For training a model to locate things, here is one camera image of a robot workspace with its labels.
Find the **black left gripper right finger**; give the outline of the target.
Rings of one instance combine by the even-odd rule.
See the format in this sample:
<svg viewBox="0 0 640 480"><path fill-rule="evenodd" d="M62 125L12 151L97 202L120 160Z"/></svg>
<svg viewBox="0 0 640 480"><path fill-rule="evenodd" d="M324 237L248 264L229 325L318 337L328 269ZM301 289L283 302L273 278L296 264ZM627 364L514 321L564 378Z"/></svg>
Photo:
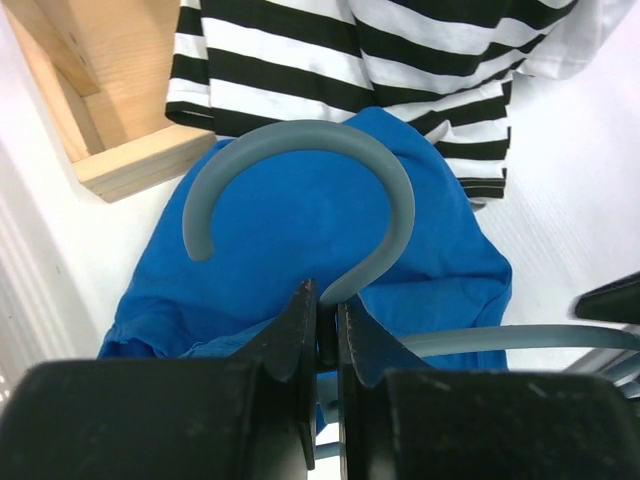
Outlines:
<svg viewBox="0 0 640 480"><path fill-rule="evenodd" d="M401 387L394 378L430 366L355 297L337 310L340 468L344 479L398 479Z"/></svg>

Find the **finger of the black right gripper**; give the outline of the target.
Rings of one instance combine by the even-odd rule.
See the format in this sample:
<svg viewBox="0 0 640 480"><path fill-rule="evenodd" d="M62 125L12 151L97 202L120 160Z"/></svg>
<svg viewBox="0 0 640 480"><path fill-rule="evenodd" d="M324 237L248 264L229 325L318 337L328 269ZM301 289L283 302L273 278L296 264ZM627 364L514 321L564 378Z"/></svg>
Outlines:
<svg viewBox="0 0 640 480"><path fill-rule="evenodd" d="M581 295L574 304L574 316L638 325L639 308L639 273L636 272Z"/></svg>

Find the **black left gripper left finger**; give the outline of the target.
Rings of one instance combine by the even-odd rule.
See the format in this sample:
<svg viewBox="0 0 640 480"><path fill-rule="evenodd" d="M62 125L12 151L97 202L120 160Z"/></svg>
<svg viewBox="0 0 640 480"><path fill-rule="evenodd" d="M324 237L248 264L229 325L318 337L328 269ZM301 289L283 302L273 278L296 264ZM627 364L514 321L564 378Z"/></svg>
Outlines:
<svg viewBox="0 0 640 480"><path fill-rule="evenodd" d="M311 470L316 437L316 313L312 280L222 364L221 470Z"/></svg>

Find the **teal hanger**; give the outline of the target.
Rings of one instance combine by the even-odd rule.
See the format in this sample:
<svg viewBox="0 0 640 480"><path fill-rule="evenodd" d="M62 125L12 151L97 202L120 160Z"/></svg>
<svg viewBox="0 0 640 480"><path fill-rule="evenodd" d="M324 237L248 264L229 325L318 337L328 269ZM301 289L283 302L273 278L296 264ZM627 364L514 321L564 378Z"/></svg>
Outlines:
<svg viewBox="0 0 640 480"><path fill-rule="evenodd" d="M216 474L314 465L315 378L335 371L353 479L635 479L639 422L607 380L504 369L508 348L637 348L599 327L504 327L511 269L407 125L270 125L201 166L183 213L188 319L224 339L198 368Z"/></svg>

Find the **blue tank top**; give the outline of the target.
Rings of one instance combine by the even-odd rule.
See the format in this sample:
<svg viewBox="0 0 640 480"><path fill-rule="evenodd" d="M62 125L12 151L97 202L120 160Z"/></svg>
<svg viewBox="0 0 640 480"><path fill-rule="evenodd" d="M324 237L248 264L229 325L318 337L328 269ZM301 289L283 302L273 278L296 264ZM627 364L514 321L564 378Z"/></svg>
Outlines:
<svg viewBox="0 0 640 480"><path fill-rule="evenodd" d="M384 144L414 191L415 224L400 259L362 290L370 315L403 337L496 327L512 291L509 262L482 233L462 186L414 128L378 108L349 125ZM216 251L191 260L182 239L190 171L175 189L107 331L103 358L223 357L279 315L297 286L319 289L369 255L390 219L365 167L322 151L264 160L235 179L213 215Z"/></svg>

